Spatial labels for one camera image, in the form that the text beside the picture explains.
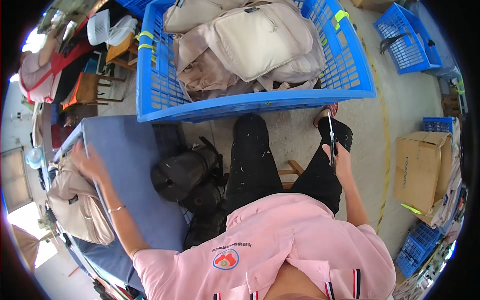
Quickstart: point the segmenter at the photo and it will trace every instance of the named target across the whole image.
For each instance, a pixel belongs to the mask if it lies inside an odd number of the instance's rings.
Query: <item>black pants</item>
[[[54,104],[58,104],[67,98],[68,94],[70,94],[73,87],[77,83],[80,72],[85,69],[88,60],[94,57],[98,57],[98,55],[93,53],[93,51],[85,53],[63,68],[59,85],[57,87],[57,92],[55,94],[55,99],[53,99]]]
[[[335,119],[332,119],[332,127],[335,141],[350,152],[352,130]],[[342,186],[328,165],[328,156],[322,149],[323,144],[331,144],[328,117],[320,119],[318,131],[322,141],[317,152],[292,189],[284,190],[269,147],[265,121],[253,114],[240,117],[233,127],[232,162],[226,201],[228,213],[271,194],[295,192],[317,199],[336,214]]]

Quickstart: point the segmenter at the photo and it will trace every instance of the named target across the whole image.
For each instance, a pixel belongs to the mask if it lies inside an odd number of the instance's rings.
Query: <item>sandal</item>
[[[318,115],[313,119],[313,126],[315,128],[318,128],[318,121],[321,119],[320,113],[324,111],[325,109],[329,109],[331,111],[330,117],[333,118],[336,115],[336,112],[338,111],[338,102],[332,103],[332,104],[327,104],[322,109],[318,112]]]

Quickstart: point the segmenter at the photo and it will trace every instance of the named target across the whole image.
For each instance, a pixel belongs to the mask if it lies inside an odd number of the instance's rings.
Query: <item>scissors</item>
[[[332,128],[332,119],[330,118],[330,111],[328,110],[328,123],[330,124],[330,163],[333,168],[333,173],[335,174],[335,139],[333,138],[333,128]]]

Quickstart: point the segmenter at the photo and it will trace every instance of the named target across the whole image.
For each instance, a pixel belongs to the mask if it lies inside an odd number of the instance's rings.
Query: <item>concrete floor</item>
[[[441,95],[437,78],[420,72],[398,75],[390,55],[380,55],[380,37],[372,24],[380,14],[355,8],[349,0],[340,0],[357,25],[363,37],[371,66],[376,69],[379,89],[383,93],[388,126],[384,125],[381,99],[358,99],[340,102],[336,119],[353,130],[352,169],[361,197],[365,203],[371,226],[376,228],[382,206],[385,177],[389,178],[388,193],[379,236],[390,254],[396,257],[409,228],[417,220],[393,197],[395,177],[395,139],[421,130],[423,116],[441,116]],[[98,107],[99,116],[135,114],[135,73],[118,68],[117,77],[127,78],[125,84],[115,83],[106,90],[105,97],[125,97],[122,103]],[[262,114],[270,135],[270,147],[278,169],[286,169],[287,161],[295,159],[304,168],[320,143],[320,135],[312,126],[317,109],[292,110]],[[235,118],[207,121],[199,124],[184,123],[187,142],[198,143],[205,136],[225,157],[226,170],[230,166],[232,127]],[[389,141],[385,141],[385,129]],[[390,169],[387,173],[385,156],[390,151]],[[342,195],[339,220],[346,220]]]

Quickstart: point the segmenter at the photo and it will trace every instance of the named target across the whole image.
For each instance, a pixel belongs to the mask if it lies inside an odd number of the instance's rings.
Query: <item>yellow floor line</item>
[[[363,40],[363,37],[361,37],[361,35],[358,33],[358,31],[357,31],[357,35],[360,38],[363,49],[365,50],[365,54],[367,55],[367,60],[370,64],[370,67],[371,67],[372,72],[373,72],[373,81],[374,81],[375,87],[377,89],[377,98],[380,99],[380,105],[382,106],[382,116],[383,116],[383,119],[384,119],[385,178],[384,178],[384,192],[382,194],[382,207],[380,208],[380,217],[378,219],[377,229],[375,230],[376,233],[378,234],[378,231],[380,230],[380,224],[382,223],[382,218],[384,217],[385,203],[386,203],[386,200],[387,200],[388,183],[390,181],[390,133],[388,131],[387,107],[385,105],[384,93],[382,91],[382,88],[380,87],[380,80],[378,78],[377,70],[375,69],[375,66],[372,63],[373,60],[371,59],[371,56],[368,53],[368,50],[367,50],[367,47],[365,45],[365,41]]]

